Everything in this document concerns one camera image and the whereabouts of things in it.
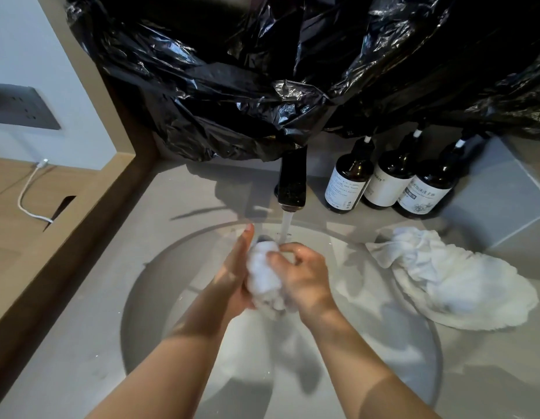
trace person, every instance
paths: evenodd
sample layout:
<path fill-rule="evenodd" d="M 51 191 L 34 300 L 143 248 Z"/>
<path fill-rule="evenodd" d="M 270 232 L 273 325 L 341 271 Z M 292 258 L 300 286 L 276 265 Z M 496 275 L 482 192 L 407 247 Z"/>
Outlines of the person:
<path fill-rule="evenodd" d="M 87 419 L 189 419 L 196 412 L 229 322 L 254 308 L 245 288 L 247 225 L 210 284 L 170 335 Z M 315 338 L 347 419 L 439 419 L 343 317 L 329 287 L 324 257 L 298 243 L 268 253 L 270 267 L 296 302 Z"/>

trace water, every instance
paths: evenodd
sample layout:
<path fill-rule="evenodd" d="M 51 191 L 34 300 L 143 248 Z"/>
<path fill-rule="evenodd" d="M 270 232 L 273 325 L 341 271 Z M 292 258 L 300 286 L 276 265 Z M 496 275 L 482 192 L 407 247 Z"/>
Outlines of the water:
<path fill-rule="evenodd" d="M 287 239 L 287 231 L 289 231 L 289 225 L 291 225 L 291 219 L 295 212 L 283 212 L 283 218 L 281 219 L 281 229 L 279 232 L 278 244 L 283 244 Z"/>

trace oval sink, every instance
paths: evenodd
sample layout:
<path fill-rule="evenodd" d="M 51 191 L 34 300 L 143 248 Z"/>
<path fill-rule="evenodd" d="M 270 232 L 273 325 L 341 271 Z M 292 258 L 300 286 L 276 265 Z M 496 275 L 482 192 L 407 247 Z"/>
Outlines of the oval sink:
<path fill-rule="evenodd" d="M 255 224 L 278 237 L 277 223 Z M 127 372 L 171 330 L 210 282 L 244 225 L 205 230 L 169 246 L 138 277 L 121 325 Z M 291 226 L 288 240 L 322 253 L 334 298 L 377 354 L 426 403 L 438 385 L 440 354 L 429 323 L 403 302 L 389 270 L 362 245 Z M 298 315 L 272 321 L 245 311 L 224 336 L 196 418 L 343 417 L 316 344 Z"/>

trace white label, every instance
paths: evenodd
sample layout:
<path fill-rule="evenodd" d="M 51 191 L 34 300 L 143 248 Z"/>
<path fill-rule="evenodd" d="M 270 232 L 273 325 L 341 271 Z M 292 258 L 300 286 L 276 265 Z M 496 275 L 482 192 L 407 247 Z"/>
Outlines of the white label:
<path fill-rule="evenodd" d="M 411 178 L 399 179 L 398 177 L 390 176 L 376 165 L 367 188 L 365 188 L 363 193 L 365 198 L 372 204 L 388 207 L 396 203 L 396 200 L 410 181 Z"/>
<path fill-rule="evenodd" d="M 359 196 L 365 186 L 364 182 L 353 182 L 345 179 L 336 168 L 332 172 L 324 198 L 332 207 L 339 210 L 351 210 L 359 201 Z"/>
<path fill-rule="evenodd" d="M 432 187 L 414 176 L 398 199 L 398 203 L 408 212 L 427 214 L 450 190 L 451 188 L 438 189 Z"/>

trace wall socket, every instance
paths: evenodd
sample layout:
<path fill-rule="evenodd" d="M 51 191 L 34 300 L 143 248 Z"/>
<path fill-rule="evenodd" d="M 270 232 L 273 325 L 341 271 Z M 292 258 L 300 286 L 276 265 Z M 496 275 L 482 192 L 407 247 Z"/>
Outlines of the wall socket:
<path fill-rule="evenodd" d="M 53 113 L 30 86 L 0 84 L 0 123 L 60 129 Z"/>

